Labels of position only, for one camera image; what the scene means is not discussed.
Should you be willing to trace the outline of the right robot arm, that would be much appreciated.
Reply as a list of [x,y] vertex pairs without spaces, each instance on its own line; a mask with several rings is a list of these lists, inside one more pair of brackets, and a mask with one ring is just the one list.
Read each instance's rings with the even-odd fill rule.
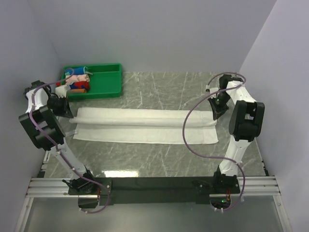
[[251,142],[260,135],[265,112],[265,105],[257,102],[244,86],[245,78],[237,73],[221,73],[219,87],[212,90],[208,98],[213,120],[219,119],[229,109],[231,100],[234,109],[229,121],[230,142],[225,158],[219,164],[213,176],[212,187],[217,194],[240,193],[237,180],[238,165]]

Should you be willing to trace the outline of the white towel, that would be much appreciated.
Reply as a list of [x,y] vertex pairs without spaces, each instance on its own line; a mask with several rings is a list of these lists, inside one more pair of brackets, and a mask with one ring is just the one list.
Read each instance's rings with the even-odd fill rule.
[[70,119],[74,139],[134,144],[209,145],[217,143],[217,122],[210,111],[79,108]]

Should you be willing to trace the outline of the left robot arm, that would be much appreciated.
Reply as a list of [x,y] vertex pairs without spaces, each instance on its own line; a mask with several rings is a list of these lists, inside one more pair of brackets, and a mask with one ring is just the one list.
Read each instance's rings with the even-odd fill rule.
[[70,180],[63,182],[74,195],[90,195],[97,189],[97,182],[86,166],[68,147],[66,135],[58,117],[73,118],[67,97],[59,97],[51,87],[38,80],[24,91],[28,100],[26,112],[19,122],[38,148],[53,155],[68,172]]

